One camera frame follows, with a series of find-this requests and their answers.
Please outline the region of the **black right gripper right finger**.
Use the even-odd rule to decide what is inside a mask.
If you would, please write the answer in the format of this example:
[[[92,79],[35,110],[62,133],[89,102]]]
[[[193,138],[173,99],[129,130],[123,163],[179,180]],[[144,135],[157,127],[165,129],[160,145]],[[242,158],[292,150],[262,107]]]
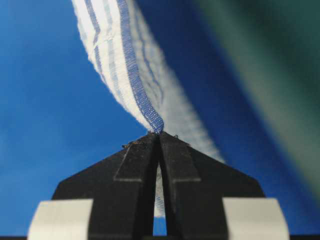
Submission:
[[[165,132],[159,136],[167,233],[180,240],[288,240],[275,198],[254,178]]]

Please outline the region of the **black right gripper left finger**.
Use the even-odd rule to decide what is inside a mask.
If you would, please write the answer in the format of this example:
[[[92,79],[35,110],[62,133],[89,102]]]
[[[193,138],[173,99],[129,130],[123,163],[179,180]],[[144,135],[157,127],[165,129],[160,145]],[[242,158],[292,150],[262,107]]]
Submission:
[[[123,150],[61,181],[39,203],[30,240],[139,240],[153,232],[158,136]]]

